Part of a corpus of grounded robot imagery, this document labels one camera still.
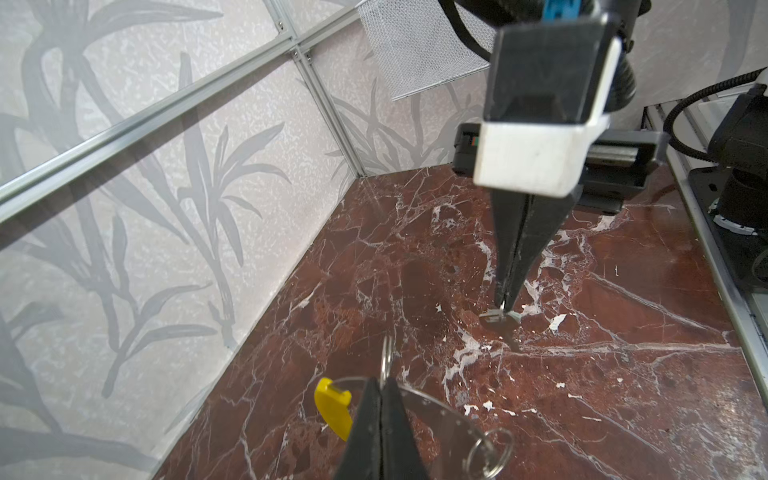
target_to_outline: red marble tabletop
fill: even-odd
[[[616,217],[568,219],[520,329],[478,318],[495,257],[487,193],[449,167],[358,180],[157,477],[332,478],[314,387],[375,376],[390,333],[400,382],[512,432],[498,478],[768,478],[766,410],[666,168]]]

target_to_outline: yellow key tag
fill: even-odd
[[[320,379],[315,388],[315,406],[331,430],[346,442],[352,430],[352,417],[346,409],[352,401],[352,393],[340,392],[331,383],[331,379]]]

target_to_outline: cable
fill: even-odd
[[[614,80],[611,82],[611,89],[608,91],[608,98],[605,101],[605,113],[617,111],[629,105],[636,90],[632,67],[627,60],[627,54],[622,51],[616,66]]]
[[[458,16],[458,9],[456,8],[454,0],[439,0],[439,2],[443,13],[445,13],[445,16],[448,17],[448,21],[451,22],[453,31],[456,33],[458,39],[461,40],[467,48],[476,53],[480,58],[490,62],[491,52],[485,50],[478,43],[478,41],[472,37],[472,34],[469,33],[466,25],[464,25],[464,22],[462,22],[462,18]]]
[[[637,13],[637,16],[645,15],[650,11],[651,3],[650,0],[642,0],[640,2],[640,11]]]
[[[672,109],[670,114],[667,116],[667,119],[664,121],[664,131],[667,132],[670,136],[670,147],[674,148],[675,150],[679,151],[680,153],[687,155],[688,157],[692,158],[698,158],[699,160],[706,160],[711,161],[709,155],[707,155],[707,152],[696,150],[695,148],[691,148],[680,141],[679,138],[677,138],[673,131],[674,122],[677,119],[677,116],[686,108],[693,105],[694,103],[698,102],[702,98],[708,97],[710,95],[716,94],[719,91],[728,90],[729,88],[738,87],[739,85],[748,84],[751,81],[755,81],[757,79],[757,75],[760,74],[761,71],[765,70],[765,68],[761,68],[759,70],[751,71],[750,73],[745,73],[743,75],[739,75],[738,77],[733,77],[728,80],[721,81],[720,83],[716,83],[714,85],[710,85],[709,87],[702,88],[698,92],[689,95],[688,97],[685,97],[683,100],[681,100],[675,107]]]

